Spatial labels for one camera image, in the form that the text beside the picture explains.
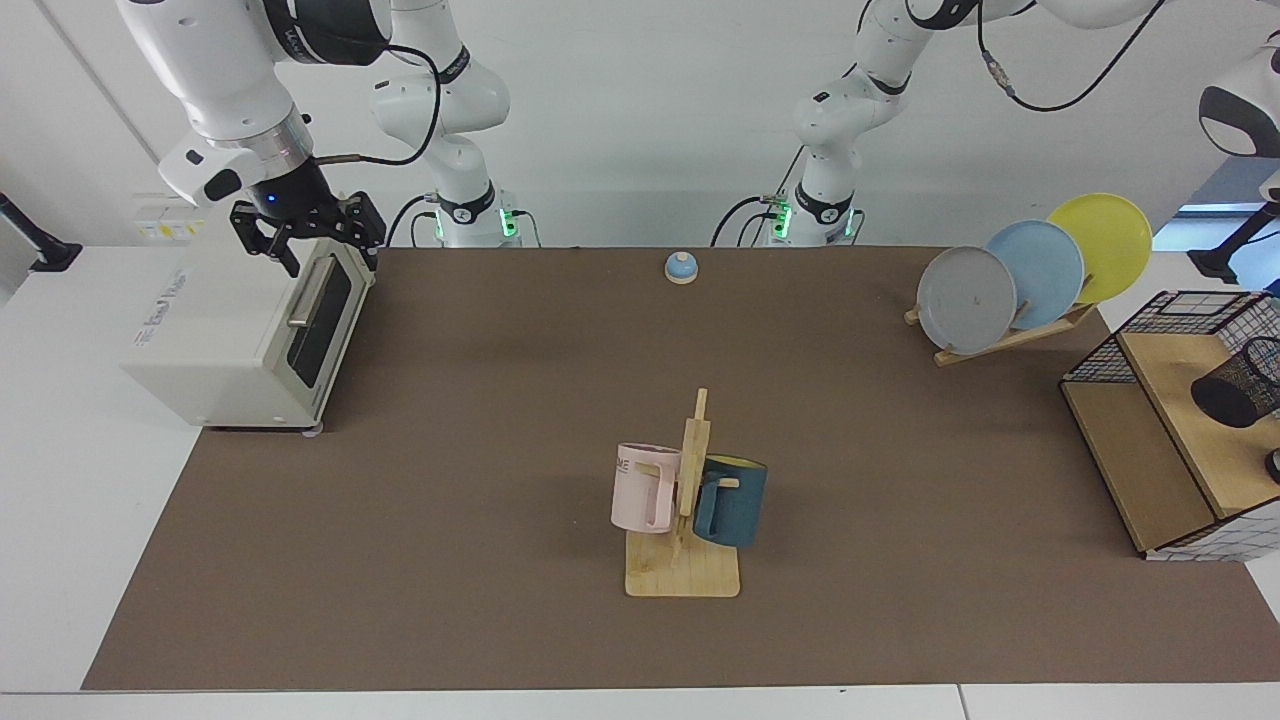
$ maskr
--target mug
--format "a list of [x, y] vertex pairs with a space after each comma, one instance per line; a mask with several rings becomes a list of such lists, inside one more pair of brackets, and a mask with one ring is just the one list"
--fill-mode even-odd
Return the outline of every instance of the mug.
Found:
[[769, 469], [745, 457], [708, 455], [694, 518], [694, 533], [730, 547], [755, 542]]
[[678, 473], [678, 450], [639, 442], [620, 445], [613, 474], [613, 524], [632, 533], [671, 530]]

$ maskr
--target wooden shelf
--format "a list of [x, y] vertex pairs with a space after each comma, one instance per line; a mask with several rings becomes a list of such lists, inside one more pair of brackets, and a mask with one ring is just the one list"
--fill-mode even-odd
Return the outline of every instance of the wooden shelf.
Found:
[[1128, 356], [1213, 514], [1230, 518], [1280, 497], [1263, 459], [1280, 447], [1280, 420], [1263, 418], [1248, 429], [1229, 428], [1192, 400], [1193, 382], [1228, 360], [1213, 336], [1120, 336]]
[[1140, 387], [1064, 383], [1062, 393], [1138, 550], [1213, 524], [1208, 502]]

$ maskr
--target wooden box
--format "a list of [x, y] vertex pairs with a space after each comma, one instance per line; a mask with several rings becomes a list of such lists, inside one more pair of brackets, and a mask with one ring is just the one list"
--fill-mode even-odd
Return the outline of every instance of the wooden box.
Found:
[[1266, 471], [1280, 419], [1212, 420], [1192, 383], [1249, 338], [1280, 336], [1270, 296], [1157, 295], [1061, 383], [1148, 560], [1252, 560], [1280, 550], [1280, 484]]

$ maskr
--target toaster oven window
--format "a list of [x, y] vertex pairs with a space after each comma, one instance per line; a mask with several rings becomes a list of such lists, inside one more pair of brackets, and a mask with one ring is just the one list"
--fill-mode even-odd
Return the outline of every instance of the toaster oven window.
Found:
[[294, 331], [293, 345], [289, 346], [289, 366], [308, 388], [316, 387], [320, 368], [329, 356], [329, 346], [338, 332], [338, 322], [342, 320], [342, 311], [347, 309], [349, 297], [351, 277], [342, 263], [337, 263], [333, 274], [329, 275], [329, 283], [325, 284], [315, 320], [310, 327]]

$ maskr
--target wire basket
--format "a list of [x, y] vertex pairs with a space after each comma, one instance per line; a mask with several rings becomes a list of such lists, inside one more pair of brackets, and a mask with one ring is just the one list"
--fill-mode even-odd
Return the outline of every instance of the wire basket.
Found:
[[1280, 340], [1256, 337], [1192, 383], [1192, 398], [1224, 425], [1248, 428], [1280, 410]]

